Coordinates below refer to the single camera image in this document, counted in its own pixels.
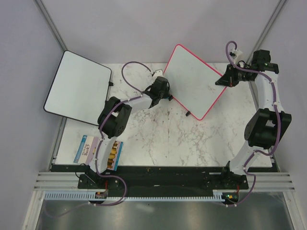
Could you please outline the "pink framed whiteboard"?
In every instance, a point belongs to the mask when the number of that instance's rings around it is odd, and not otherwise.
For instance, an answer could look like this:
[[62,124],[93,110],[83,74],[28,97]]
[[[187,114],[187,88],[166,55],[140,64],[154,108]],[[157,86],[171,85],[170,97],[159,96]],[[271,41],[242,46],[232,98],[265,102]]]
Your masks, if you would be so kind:
[[177,44],[164,70],[170,94],[196,120],[201,121],[225,92],[215,82],[222,74],[181,44]]

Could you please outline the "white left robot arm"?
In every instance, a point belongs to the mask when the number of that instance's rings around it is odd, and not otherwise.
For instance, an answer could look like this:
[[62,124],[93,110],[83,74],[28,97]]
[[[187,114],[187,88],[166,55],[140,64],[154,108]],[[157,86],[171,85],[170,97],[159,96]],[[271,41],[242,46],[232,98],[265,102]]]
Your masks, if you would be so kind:
[[170,85],[166,78],[157,77],[152,85],[141,92],[141,95],[120,100],[111,97],[105,102],[105,107],[98,118],[98,128],[101,137],[95,155],[89,163],[94,171],[89,176],[89,184],[94,188],[101,188],[105,184],[105,176],[101,174],[107,169],[107,161],[113,144],[125,130],[131,114],[150,109],[159,104],[162,99],[170,96]]

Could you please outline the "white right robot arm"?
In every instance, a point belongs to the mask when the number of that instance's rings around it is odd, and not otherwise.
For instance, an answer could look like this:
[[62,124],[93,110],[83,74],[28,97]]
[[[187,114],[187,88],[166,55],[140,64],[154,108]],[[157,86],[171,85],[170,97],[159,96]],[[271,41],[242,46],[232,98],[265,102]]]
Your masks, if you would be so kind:
[[284,112],[281,105],[277,80],[279,68],[271,63],[268,50],[253,53],[249,65],[230,63],[225,74],[215,85],[235,87],[241,81],[253,81],[258,91],[258,110],[246,125],[245,143],[239,153],[222,169],[220,184],[232,188],[236,183],[243,184],[248,169],[259,155],[271,156],[289,127],[292,116]]

